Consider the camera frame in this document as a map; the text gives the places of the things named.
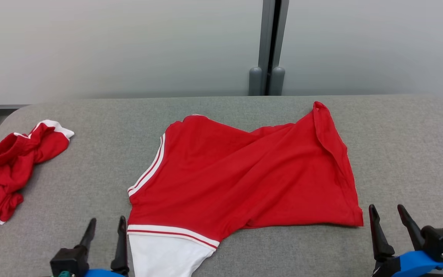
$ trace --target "white wall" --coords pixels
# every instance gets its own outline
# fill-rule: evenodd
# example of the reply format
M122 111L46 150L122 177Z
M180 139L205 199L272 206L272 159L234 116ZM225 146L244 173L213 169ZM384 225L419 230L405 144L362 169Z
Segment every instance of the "white wall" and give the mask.
M443 0L290 0L284 95L443 97Z
M0 0L0 105L247 95L262 0Z

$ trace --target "striped trim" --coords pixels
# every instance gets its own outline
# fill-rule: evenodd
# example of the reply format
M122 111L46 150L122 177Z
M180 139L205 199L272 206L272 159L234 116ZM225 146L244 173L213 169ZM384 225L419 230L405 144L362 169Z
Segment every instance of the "striped trim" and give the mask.
M165 152L165 134L162 135L160 138L160 147L158 148L157 155L155 156L155 159L153 160L150 167L139 177L136 184L134 186L128 188L128 194L131 197L133 194L135 194L148 180L155 174L158 167L162 163L163 160L163 153Z
M203 235L184 228L160 226L160 225L129 225L129 235L156 235L159 237L181 238L197 242L212 251L215 251L220 245L216 240L208 239Z

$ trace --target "gray fabric tabletop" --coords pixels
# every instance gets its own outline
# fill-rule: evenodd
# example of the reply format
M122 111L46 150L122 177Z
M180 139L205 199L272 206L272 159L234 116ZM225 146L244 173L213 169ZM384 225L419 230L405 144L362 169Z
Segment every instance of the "gray fabric tabletop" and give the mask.
M167 126L191 114L251 131L295 122L323 102L348 146L365 226L237 231L195 277L362 277L374 268L367 207L375 204L397 254L413 250L396 210L421 227L443 227L443 100L413 96L218 97L77 100L24 107L0 127L28 133L52 119L76 133L68 149L36 165L24 202L0 226L0 277L50 275L49 260L73 247L97 218L89 263L109 268L127 189L148 168Z

